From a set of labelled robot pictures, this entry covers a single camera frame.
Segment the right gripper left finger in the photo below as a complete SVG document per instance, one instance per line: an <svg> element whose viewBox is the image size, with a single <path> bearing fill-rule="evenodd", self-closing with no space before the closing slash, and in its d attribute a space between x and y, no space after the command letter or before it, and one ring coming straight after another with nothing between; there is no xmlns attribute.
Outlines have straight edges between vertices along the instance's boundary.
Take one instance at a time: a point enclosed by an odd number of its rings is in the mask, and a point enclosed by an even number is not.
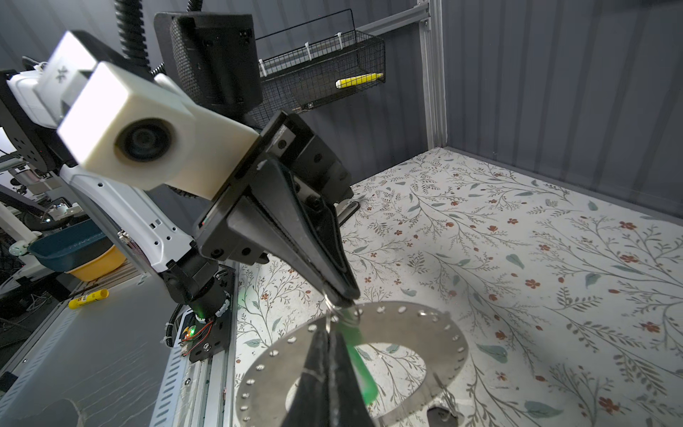
<svg viewBox="0 0 683 427"><path fill-rule="evenodd" d="M300 375L300 382L282 427L329 425L329 334L313 335Z"/></svg>

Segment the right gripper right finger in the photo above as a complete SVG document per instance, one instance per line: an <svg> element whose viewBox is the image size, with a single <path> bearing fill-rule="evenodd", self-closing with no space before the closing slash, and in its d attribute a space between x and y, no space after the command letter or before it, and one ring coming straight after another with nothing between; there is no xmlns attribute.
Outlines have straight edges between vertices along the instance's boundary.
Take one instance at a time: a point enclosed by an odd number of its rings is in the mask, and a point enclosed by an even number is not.
<svg viewBox="0 0 683 427"><path fill-rule="evenodd" d="M331 427L373 427L357 381L346 342L338 332L328 338L328 425Z"/></svg>

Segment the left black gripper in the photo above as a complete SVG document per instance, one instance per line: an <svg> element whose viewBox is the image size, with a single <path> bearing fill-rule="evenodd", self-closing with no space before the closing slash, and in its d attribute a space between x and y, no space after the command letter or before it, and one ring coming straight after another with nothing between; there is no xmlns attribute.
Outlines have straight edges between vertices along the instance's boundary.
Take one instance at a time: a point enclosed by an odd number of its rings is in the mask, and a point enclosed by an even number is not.
<svg viewBox="0 0 683 427"><path fill-rule="evenodd" d="M350 173L334 151L298 115L279 112L197 224L197 250L245 264L275 255L334 305L350 307L360 290L335 206L352 195Z"/></svg>

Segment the green key tag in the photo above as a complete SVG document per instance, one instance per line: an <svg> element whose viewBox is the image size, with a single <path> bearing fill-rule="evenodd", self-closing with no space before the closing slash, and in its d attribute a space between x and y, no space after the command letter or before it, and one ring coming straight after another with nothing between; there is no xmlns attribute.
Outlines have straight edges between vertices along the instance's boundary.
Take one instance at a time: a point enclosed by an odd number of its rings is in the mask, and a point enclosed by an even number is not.
<svg viewBox="0 0 683 427"><path fill-rule="evenodd" d="M337 330L343 336L350 362L359 384L359 389L365 405L371 406L378 398L379 389L375 379L367 368L364 358L360 355L357 347L364 343L364 338L358 327L341 323Z"/></svg>

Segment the metal perforated ring disc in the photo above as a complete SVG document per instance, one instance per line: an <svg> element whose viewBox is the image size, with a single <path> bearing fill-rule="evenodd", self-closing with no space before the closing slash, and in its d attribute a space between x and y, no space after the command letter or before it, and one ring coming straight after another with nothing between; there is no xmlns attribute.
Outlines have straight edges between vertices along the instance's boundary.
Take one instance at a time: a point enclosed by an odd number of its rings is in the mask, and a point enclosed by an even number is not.
<svg viewBox="0 0 683 427"><path fill-rule="evenodd" d="M425 377L395 409L375 418L391 426L427 407L448 390L469 356L464 333L449 314L414 302L369 302L341 312L359 330L359 343L389 343L409 349L425 364ZM279 426L286 415L286 397L301 376L314 334L325 328L324 316L286 334L259 356L235 394L235 413L242 426Z"/></svg>

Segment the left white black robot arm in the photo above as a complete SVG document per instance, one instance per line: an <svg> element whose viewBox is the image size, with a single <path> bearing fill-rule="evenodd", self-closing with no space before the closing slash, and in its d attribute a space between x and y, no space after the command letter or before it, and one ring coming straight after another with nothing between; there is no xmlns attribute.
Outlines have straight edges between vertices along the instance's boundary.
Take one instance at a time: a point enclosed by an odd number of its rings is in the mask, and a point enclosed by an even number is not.
<svg viewBox="0 0 683 427"><path fill-rule="evenodd" d="M46 62L1 74L1 125L17 151L99 206L199 318L227 308L230 260L285 261L347 308L359 285L335 207L352 196L336 154L295 113L258 129L263 100L248 14L160 12L153 74L142 3L115 4L121 49L66 32Z"/></svg>

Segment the yellow marker in basket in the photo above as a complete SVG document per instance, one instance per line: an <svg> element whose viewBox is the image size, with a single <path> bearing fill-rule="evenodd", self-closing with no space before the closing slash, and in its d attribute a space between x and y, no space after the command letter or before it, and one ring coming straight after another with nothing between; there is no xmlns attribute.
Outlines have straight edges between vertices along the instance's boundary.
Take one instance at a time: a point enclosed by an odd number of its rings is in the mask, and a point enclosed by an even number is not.
<svg viewBox="0 0 683 427"><path fill-rule="evenodd" d="M368 85L377 80L383 80L383 73L368 73L355 77L342 78L335 82L335 87L338 90L352 88L355 86Z"/></svg>

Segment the yellow marker on bench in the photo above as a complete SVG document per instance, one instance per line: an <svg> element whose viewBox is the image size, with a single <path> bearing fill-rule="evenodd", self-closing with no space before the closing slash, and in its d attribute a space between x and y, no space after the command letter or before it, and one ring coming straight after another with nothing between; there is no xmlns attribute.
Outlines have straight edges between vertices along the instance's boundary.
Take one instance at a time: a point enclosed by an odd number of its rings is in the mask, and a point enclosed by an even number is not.
<svg viewBox="0 0 683 427"><path fill-rule="evenodd" d="M75 298L69 302L69 309L76 310L87 304L92 304L93 302L98 302L107 299L110 296L110 291L108 289L101 289L96 292L92 292L88 295L83 295L81 297Z"/></svg>

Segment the teal and yellow bins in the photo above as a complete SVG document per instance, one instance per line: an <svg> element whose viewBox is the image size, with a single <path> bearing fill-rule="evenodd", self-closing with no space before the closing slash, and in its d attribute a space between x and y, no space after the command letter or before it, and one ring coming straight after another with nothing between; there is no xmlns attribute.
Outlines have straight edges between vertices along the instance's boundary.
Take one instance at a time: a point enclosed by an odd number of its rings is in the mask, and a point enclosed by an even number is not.
<svg viewBox="0 0 683 427"><path fill-rule="evenodd" d="M92 220L39 238L28 246L28 252L49 270L84 282L100 279L126 262L126 256Z"/></svg>

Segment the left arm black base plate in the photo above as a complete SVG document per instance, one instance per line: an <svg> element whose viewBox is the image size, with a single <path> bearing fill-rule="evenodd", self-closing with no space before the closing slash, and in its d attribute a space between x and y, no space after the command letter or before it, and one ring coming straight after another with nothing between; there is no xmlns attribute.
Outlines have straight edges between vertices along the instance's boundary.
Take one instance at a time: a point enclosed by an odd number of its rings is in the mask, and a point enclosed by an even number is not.
<svg viewBox="0 0 683 427"><path fill-rule="evenodd" d="M180 318L175 344L181 355L190 364L211 359L220 352L227 352L231 346L232 313L236 308L237 271L231 266L222 266L217 273L217 286L222 290L223 304L212 318L199 318L191 309L186 309Z"/></svg>

